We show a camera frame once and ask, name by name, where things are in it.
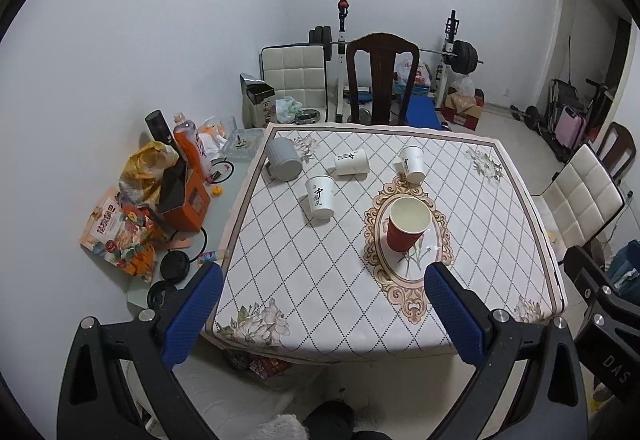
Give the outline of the red ribbed paper cup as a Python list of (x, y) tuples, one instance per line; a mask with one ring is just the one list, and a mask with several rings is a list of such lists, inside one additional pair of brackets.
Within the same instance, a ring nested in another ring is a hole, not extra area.
[(398, 197), (388, 215), (387, 245), (398, 253), (411, 249), (432, 222), (430, 209), (415, 197)]

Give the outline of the white paper cup right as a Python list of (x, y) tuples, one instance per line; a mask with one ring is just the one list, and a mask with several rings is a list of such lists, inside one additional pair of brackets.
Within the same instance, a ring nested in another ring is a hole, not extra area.
[(422, 149), (416, 145), (409, 145), (400, 151), (399, 157), (406, 180), (413, 185), (421, 185), (426, 176)]

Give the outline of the white paper cup middle lying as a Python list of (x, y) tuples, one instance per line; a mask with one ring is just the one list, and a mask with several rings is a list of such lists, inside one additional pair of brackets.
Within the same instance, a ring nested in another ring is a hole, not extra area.
[(334, 173), (337, 176), (367, 175), (369, 158), (363, 148), (334, 156)]

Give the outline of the white paper cup front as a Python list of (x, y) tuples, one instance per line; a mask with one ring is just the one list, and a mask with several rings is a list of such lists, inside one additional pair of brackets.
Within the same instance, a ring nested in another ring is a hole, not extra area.
[(306, 181), (306, 191), (311, 217), (330, 219), (334, 215), (334, 180), (326, 175), (312, 177)]

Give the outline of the colourful snack bag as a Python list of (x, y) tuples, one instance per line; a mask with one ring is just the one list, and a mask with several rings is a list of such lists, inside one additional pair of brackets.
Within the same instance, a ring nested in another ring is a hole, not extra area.
[(168, 234), (149, 208), (138, 208), (118, 189), (108, 189), (93, 208), (80, 246), (130, 277), (150, 284), (157, 249)]

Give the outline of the pink suitcase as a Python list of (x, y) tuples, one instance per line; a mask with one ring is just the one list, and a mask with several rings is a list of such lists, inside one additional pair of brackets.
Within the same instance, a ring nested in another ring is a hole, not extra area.
[(563, 148), (573, 151), (582, 138), (586, 126), (585, 116), (570, 107), (564, 107), (556, 123), (554, 136)]

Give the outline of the orange box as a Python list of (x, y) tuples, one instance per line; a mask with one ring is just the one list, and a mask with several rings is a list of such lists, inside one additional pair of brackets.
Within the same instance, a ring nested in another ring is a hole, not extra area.
[(165, 169), (157, 212), (168, 226), (181, 232), (200, 231), (209, 202), (204, 180), (186, 162), (179, 160)]

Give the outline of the yellow plastic bag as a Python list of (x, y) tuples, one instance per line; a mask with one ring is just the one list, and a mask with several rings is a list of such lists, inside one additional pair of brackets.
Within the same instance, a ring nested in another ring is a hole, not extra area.
[(167, 168), (175, 166), (179, 153), (160, 141), (150, 141), (131, 154), (119, 176), (119, 191), (137, 205), (156, 204)]

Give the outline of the patterned white tablecloth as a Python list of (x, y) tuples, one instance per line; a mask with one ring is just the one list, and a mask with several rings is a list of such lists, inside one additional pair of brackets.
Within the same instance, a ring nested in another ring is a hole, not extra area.
[[(542, 322), (567, 304), (562, 275), (525, 182), (492, 138), (450, 131), (318, 124), (270, 125), (262, 138), (290, 139), (303, 158), (280, 182), (258, 149), (220, 245), (226, 283), (204, 335), (221, 348), (293, 362), (428, 356), (448, 336), (423, 277), (439, 261), (489, 308)], [(423, 151), (413, 185), (399, 153)], [(334, 156), (363, 148), (367, 175), (337, 176)], [(311, 217), (306, 181), (335, 182), (334, 215)], [(386, 241), (390, 205), (415, 197), (432, 222), (411, 249)]]

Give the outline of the blue mat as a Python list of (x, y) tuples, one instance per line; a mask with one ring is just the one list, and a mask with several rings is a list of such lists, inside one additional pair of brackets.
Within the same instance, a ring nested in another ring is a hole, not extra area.
[(442, 130), (442, 123), (435, 110), (433, 100), (427, 96), (412, 96), (405, 116), (408, 126)]

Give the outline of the orange drink bottle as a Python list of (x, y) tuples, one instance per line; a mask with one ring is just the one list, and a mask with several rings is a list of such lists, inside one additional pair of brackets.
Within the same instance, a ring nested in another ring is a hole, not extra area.
[(174, 138), (182, 150), (189, 165), (198, 173), (202, 180), (208, 175), (208, 162), (202, 141), (198, 137), (198, 130), (193, 121), (188, 119), (182, 112), (174, 116)]

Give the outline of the barbell with weight plates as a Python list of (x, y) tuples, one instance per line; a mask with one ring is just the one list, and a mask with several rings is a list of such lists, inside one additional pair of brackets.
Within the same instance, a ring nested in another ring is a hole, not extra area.
[[(340, 46), (338, 41), (334, 41), (332, 29), (329, 26), (316, 26), (308, 32), (308, 43), (321, 45), (324, 53), (324, 60), (332, 59), (333, 50)], [(451, 52), (446, 50), (420, 49), (420, 52), (439, 55), (444, 58), (444, 62), (456, 73), (471, 74), (483, 61), (478, 59), (476, 48), (469, 42), (454, 41)]]

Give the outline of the grey mug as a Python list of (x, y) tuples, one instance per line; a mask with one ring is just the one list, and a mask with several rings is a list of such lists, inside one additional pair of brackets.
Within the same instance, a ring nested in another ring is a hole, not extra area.
[(289, 182), (297, 179), (303, 171), (302, 160), (288, 138), (277, 137), (269, 141), (266, 154), (266, 170), (273, 179)]

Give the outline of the dark bin with lid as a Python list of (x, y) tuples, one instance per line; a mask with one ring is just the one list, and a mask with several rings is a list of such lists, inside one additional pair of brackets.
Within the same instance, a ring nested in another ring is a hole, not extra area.
[(274, 89), (260, 78), (241, 73), (242, 121), (245, 128), (266, 127), (277, 122)]

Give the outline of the dark wooden chair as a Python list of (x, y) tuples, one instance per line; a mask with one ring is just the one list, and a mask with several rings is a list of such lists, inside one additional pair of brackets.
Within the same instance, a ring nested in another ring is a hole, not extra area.
[(420, 63), (420, 49), (417, 44), (409, 42), (396, 34), (371, 33), (349, 42), (346, 46), (346, 69), (349, 86), (350, 120), (360, 124), (358, 104), (358, 81), (356, 72), (356, 53), (367, 52), (370, 60), (372, 107), (369, 125), (393, 124), (392, 93), (396, 57), (401, 54), (411, 55), (411, 68), (406, 82), (404, 96), (396, 116), (396, 124), (406, 122), (406, 116), (412, 95), (416, 72)]

